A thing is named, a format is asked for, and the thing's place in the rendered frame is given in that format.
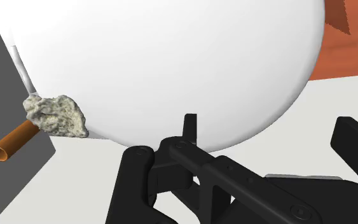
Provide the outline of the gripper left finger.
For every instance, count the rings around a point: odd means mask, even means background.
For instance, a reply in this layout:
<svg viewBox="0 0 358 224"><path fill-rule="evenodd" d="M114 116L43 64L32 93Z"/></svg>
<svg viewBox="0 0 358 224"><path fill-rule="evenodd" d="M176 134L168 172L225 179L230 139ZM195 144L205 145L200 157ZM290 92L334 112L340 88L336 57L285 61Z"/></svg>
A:
<svg viewBox="0 0 358 224"><path fill-rule="evenodd" d="M172 192L200 224L319 224L318 212L226 156L196 145L196 115L184 117L181 136L157 151L132 146L122 155L106 224L178 224L153 207Z"/></svg>

